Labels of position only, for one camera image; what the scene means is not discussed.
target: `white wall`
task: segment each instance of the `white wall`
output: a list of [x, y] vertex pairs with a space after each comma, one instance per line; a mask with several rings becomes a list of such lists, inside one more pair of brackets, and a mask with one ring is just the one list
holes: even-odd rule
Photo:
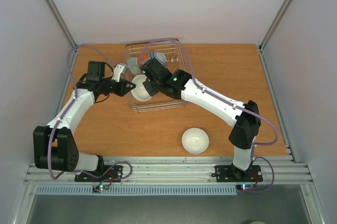
[[260, 44], [283, 0], [54, 0], [77, 43]]
[[330, 223], [337, 219], [336, 13], [336, 0], [294, 0], [266, 47], [290, 138]]
[[9, 223], [33, 130], [52, 117], [70, 45], [44, 0], [0, 0], [0, 223]]

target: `wire basket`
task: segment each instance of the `wire basket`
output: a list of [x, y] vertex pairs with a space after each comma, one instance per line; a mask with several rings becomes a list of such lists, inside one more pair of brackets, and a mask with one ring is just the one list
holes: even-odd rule
[[[141, 43], [125, 45], [126, 61], [130, 57], [139, 57], [144, 47], [149, 42], [141, 42]], [[174, 44], [171, 42], [154, 43], [146, 49], [144, 54], [147, 55], [153, 51], [161, 52], [166, 56], [166, 68], [170, 72], [173, 73], [177, 69], [186, 71], [186, 65], [185, 65], [183, 53], [177, 44]], [[135, 76], [129, 70], [126, 75], [127, 80], [132, 81], [134, 77]], [[158, 93], [154, 95], [150, 100], [142, 102], [142, 101], [136, 100], [132, 96], [131, 92], [129, 92], [128, 100], [129, 100], [130, 107], [135, 112], [145, 112], [145, 111], [153, 111], [153, 110], [159, 110], [159, 109], [165, 109], [165, 108], [182, 107], [187, 104], [187, 102], [184, 100], [172, 99], [162, 93]]]

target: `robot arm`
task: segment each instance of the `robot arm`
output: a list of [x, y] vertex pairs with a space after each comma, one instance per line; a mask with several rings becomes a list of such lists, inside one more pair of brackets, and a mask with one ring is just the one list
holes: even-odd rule
[[229, 126], [233, 127], [229, 136], [230, 142], [234, 145], [233, 172], [248, 169], [251, 164], [253, 142], [259, 132], [261, 121], [236, 107], [242, 107], [258, 114], [259, 110], [256, 103], [250, 100], [247, 104], [244, 104], [241, 101], [232, 100], [196, 80], [204, 89], [234, 104], [233, 107], [229, 106], [199, 89], [189, 73], [176, 70], [171, 74], [156, 59], [146, 61], [141, 70], [147, 76], [147, 81], [143, 84], [151, 96], [161, 92], [174, 99], [183, 99], [195, 103], [219, 116]]
[[37, 168], [47, 169], [47, 148], [52, 129], [56, 127], [53, 141], [57, 146], [52, 147], [51, 163], [54, 170], [73, 171], [87, 170], [102, 173], [103, 158], [79, 152], [74, 140], [75, 130], [87, 110], [97, 101], [100, 95], [116, 94], [124, 96], [135, 85], [121, 78], [127, 67], [119, 64], [112, 69], [112, 77], [105, 76], [104, 62], [89, 62], [88, 72], [76, 84], [77, 91], [72, 95], [58, 113], [46, 126], [38, 126], [33, 132], [34, 159]]

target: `wooden table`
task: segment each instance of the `wooden table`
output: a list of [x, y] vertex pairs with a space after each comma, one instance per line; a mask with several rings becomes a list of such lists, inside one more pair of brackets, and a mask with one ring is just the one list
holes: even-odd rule
[[[93, 46], [116, 63], [125, 62], [123, 44]], [[255, 45], [185, 44], [184, 47], [202, 83], [227, 97], [255, 101], [260, 114], [279, 129]], [[104, 58], [91, 49], [81, 48], [73, 71], [76, 81], [86, 73], [90, 60], [104, 61]], [[66, 101], [71, 91], [69, 86]], [[205, 130], [210, 138], [208, 149], [196, 156], [233, 156], [233, 145], [228, 140], [232, 128], [214, 114], [195, 104], [135, 113], [127, 95], [112, 95], [93, 105], [81, 120], [75, 140], [80, 151], [103, 156], [193, 156], [181, 143], [183, 133], [192, 127]], [[271, 127], [262, 122], [258, 141], [269, 142], [274, 138]], [[283, 139], [273, 146], [259, 146], [255, 154], [286, 155]]]

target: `orange object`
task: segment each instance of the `orange object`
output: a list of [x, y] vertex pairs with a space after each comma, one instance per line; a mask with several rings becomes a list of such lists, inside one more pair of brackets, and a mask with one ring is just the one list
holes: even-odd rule
[[[146, 59], [147, 59], [147, 55], [143, 55], [142, 62], [144, 62]], [[137, 58], [137, 64], [138, 64], [139, 67], [141, 66], [141, 57], [140, 56]]]

